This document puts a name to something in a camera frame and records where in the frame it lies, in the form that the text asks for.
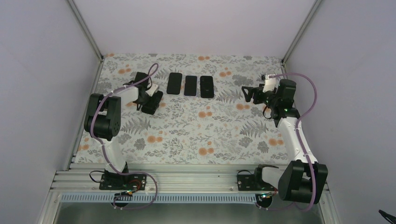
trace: table surface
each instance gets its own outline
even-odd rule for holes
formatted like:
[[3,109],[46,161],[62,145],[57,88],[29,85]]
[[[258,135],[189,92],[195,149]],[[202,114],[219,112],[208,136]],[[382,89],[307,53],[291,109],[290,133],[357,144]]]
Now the table surface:
[[[154,115],[122,102],[120,147],[130,163],[287,164],[282,135],[262,115],[263,105],[246,103],[241,86],[258,86],[261,75],[280,74],[280,59],[262,56],[109,54],[96,88],[107,94],[159,63],[152,81],[164,92]],[[179,95],[166,94],[171,72],[183,74]],[[183,96],[185,75],[213,76],[215,97]],[[77,163],[102,163],[99,143],[84,132]]]

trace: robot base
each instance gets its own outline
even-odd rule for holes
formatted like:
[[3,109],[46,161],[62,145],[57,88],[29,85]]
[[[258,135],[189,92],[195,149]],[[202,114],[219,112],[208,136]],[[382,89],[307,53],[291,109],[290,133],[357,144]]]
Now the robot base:
[[[123,173],[128,173],[128,165],[125,165]],[[141,183],[139,190],[145,190],[147,177],[145,174],[120,175],[105,170],[100,179],[100,190],[137,190],[136,181]]]

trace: mounting plate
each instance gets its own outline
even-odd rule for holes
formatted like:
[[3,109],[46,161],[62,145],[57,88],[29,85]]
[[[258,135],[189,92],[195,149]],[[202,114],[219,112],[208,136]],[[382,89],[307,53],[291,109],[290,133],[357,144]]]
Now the mounting plate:
[[254,174],[238,174],[238,191],[273,191],[274,187],[266,182],[256,182]]
[[141,183],[139,190],[145,190],[147,176],[145,174],[134,174],[125,176],[126,183],[125,184],[121,179],[110,179],[106,178],[106,175],[103,174],[100,179],[100,190],[134,190],[137,188],[136,182],[134,180],[138,180]]

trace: black bracket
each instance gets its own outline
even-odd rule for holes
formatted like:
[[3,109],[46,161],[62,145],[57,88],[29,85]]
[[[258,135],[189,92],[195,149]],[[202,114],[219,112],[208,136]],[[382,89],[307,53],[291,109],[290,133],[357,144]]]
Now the black bracket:
[[262,168],[271,165],[259,165],[252,174],[248,170],[240,170],[236,176],[238,183],[238,191],[273,191],[275,188],[262,181]]
[[[128,166],[125,165],[123,173],[128,173]],[[147,176],[145,174],[120,175],[105,170],[100,179],[100,190],[130,190],[136,191],[138,186],[136,182],[140,182],[139,190],[145,190]]]

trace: black smartphone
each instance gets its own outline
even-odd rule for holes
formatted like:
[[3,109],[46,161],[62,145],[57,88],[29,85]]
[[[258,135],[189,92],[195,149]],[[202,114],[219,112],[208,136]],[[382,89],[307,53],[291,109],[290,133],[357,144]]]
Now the black smartphone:
[[202,98],[213,98],[214,97],[214,86],[212,76],[201,76],[199,78],[199,85],[201,87]]
[[186,76],[186,83],[184,85],[184,95],[187,97],[197,96],[197,80],[196,76]]
[[170,73],[168,79],[168,86],[166,87],[166,93],[179,95],[181,85],[182,85],[182,74],[176,72]]

